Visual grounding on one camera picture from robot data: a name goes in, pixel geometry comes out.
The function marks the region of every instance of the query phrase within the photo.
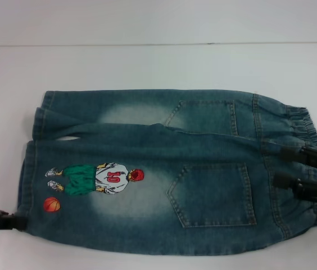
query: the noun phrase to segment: denim jeans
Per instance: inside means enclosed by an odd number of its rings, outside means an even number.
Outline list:
[[[63,141],[61,137],[75,136]],[[317,203],[273,187],[278,158],[317,148],[305,108],[221,90],[47,92],[16,215],[51,241],[138,254],[257,250],[317,226]]]

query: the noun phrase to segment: basketball player patch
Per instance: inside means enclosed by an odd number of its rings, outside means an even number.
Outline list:
[[[124,165],[117,163],[104,163],[99,166],[73,165],[60,172],[57,168],[52,168],[45,176],[53,179],[47,182],[50,188],[68,195],[85,195],[92,191],[112,195],[124,190],[129,182],[144,179],[143,170],[128,171]],[[70,182],[63,186],[56,180],[60,177],[68,177]]]

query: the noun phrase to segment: white backdrop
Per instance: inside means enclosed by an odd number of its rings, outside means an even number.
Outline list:
[[[13,212],[45,91],[231,89],[305,106],[317,128],[317,1],[0,1],[0,209]],[[23,47],[20,45],[64,45]],[[267,249],[142,256],[0,231],[0,269],[317,269],[317,228]]]

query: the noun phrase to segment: orange basketball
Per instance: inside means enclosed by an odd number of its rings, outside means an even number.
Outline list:
[[[46,212],[56,212],[60,209],[60,203],[55,197],[47,198],[44,202],[44,210]]]

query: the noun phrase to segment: back pocket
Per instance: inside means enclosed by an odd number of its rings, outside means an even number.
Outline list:
[[[245,163],[186,165],[167,196],[184,228],[256,224]]]
[[[191,133],[238,135],[233,100],[181,100],[165,126]]]

